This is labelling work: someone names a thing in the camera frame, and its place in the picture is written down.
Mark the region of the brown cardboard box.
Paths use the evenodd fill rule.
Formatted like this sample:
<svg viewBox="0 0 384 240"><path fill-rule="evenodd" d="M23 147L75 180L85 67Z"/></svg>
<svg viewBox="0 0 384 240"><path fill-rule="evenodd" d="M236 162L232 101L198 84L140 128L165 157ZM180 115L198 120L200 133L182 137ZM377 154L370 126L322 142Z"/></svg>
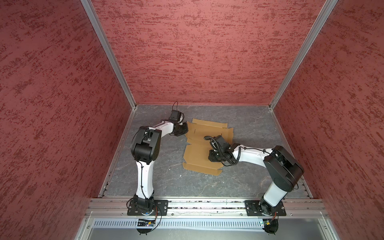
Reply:
<svg viewBox="0 0 384 240"><path fill-rule="evenodd" d="M205 136L222 136L226 142L232 143L234 129L229 128L227 123L217 123L193 119L188 122L189 131L186 133L187 146L184 153L183 167L186 170L218 176L222 172L221 163L213 163L209 160L209 153L212 146Z"/></svg>

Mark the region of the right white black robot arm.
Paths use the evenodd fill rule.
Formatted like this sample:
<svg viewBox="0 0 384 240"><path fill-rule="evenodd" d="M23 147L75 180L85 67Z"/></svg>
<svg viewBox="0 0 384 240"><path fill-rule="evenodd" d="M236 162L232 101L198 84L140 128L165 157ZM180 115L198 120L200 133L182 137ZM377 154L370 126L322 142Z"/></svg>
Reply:
<svg viewBox="0 0 384 240"><path fill-rule="evenodd" d="M257 215L277 214L282 209L283 198L293 191L305 172L302 165L282 146L258 149L241 144L231 145L222 136L205 136L204 140L209 141L212 147L208 156L210 162L222 163L225 167L245 162L267 169L273 182L258 205L249 207Z"/></svg>

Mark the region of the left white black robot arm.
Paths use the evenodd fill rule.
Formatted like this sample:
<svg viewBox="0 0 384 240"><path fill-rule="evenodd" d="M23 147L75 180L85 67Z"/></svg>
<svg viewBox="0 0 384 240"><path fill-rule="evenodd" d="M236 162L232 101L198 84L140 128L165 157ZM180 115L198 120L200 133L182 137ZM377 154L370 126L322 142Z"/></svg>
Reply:
<svg viewBox="0 0 384 240"><path fill-rule="evenodd" d="M133 196L133 207L144 215L156 208L154 200L153 171L158 158L162 137L182 136L189 131L186 122L162 121L155 126L141 126L131 142L131 154L138 169L138 186Z"/></svg>

